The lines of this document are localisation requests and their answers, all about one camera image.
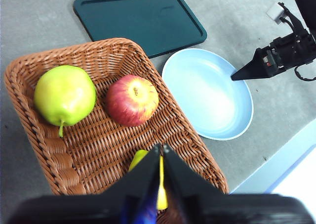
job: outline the table surface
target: table surface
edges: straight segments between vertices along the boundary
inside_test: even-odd
[[[237,69],[258,47],[291,33],[265,12],[278,1],[302,20],[294,0],[185,0],[208,33],[196,48],[212,51]],[[73,12],[74,0],[1,0],[1,219],[30,197],[50,188],[27,140],[3,84],[13,59],[52,48],[89,42]],[[151,61],[161,73],[166,54]],[[315,63],[303,66],[304,77],[316,75]],[[247,81],[254,103],[249,129],[229,141],[202,138],[225,173],[230,190],[245,180],[308,122],[316,118],[316,82],[300,81],[289,70],[270,79]]]

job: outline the cable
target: cable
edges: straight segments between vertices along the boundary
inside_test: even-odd
[[[293,27],[293,25],[292,25],[291,22],[289,22],[289,21],[288,21],[287,19],[285,19],[284,17],[280,17],[280,20],[282,21],[282,23],[287,23],[287,24],[291,27],[293,33],[295,33],[294,27]]]
[[[301,65],[296,66],[296,67],[294,68],[295,75],[296,75],[299,79],[301,79],[302,81],[305,81],[305,82],[316,81],[316,77],[314,77],[314,78],[312,78],[312,79],[302,77],[301,74],[297,71],[297,69],[298,69],[300,66],[301,66]]]

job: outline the plastic tray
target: plastic tray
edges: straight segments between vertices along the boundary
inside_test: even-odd
[[[75,0],[74,11],[92,41],[131,39],[149,58],[207,37],[184,0]]]

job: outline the blue object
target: blue object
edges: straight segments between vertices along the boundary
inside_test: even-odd
[[[232,81],[236,69],[222,57],[198,48],[173,54],[162,78],[197,133],[214,140],[242,135],[253,115],[245,81]]]

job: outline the wicker basket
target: wicker basket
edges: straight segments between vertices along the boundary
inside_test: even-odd
[[[47,70],[69,64],[83,68],[97,89],[96,106],[74,126],[48,124],[34,109],[33,93]],[[159,93],[152,118],[122,127],[104,110],[109,85],[124,75],[148,79]],[[22,56],[6,69],[5,85],[29,141],[55,194],[100,193],[120,179],[139,149],[167,142],[202,177],[228,192],[226,179],[139,45],[115,38]]]

